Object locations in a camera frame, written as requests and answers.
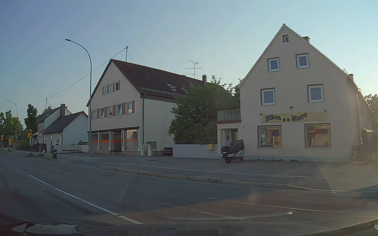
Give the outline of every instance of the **tv antenna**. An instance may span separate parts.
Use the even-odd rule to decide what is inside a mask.
[[[186,68],[184,70],[193,70],[193,73],[186,73],[186,74],[193,75],[193,78],[195,78],[196,69],[202,69],[202,67],[196,67],[196,65],[199,64],[198,62],[194,62],[194,61],[189,61],[189,62],[193,63],[193,68]]]

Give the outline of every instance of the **covered motorcycle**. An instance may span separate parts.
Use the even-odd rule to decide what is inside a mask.
[[[244,155],[244,142],[242,139],[231,142],[230,146],[223,146],[221,148],[221,158],[223,158],[227,163],[233,160],[243,161]]]

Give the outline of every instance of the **lamp post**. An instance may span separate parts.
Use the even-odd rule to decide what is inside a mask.
[[[88,123],[89,123],[89,140],[88,140],[88,148],[90,148],[90,156],[93,155],[93,150],[91,149],[91,74],[92,74],[92,65],[91,65],[91,57],[90,57],[90,53],[88,53],[87,49],[85,49],[85,47],[83,47],[81,44],[79,43],[76,43],[70,39],[65,39],[66,41],[70,41],[70,42],[73,42],[75,43],[76,45],[84,48],[84,50],[87,52],[88,54],[88,57],[90,58],[90,100],[89,100],[89,104],[88,104]]]
[[[16,106],[16,117],[18,117],[18,109],[17,109],[17,105],[15,103],[13,103],[15,106]]]

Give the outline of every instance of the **white house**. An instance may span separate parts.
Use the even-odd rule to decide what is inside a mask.
[[[218,112],[217,135],[219,147],[243,139],[245,159],[345,161],[371,140],[354,75],[285,24],[239,89],[240,110]]]
[[[84,111],[72,114],[65,104],[48,111],[38,118],[43,129],[42,142],[50,152],[51,145],[72,145],[87,142],[88,116]]]
[[[186,95],[190,83],[204,84],[185,75],[111,59],[91,97],[92,149],[140,155],[142,144],[151,144],[152,154],[161,155],[164,148],[173,147],[173,136],[168,134],[174,118],[171,109],[176,96]]]

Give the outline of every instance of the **balcony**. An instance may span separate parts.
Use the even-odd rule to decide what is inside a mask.
[[[217,112],[217,121],[219,123],[241,122],[240,109],[219,110]]]

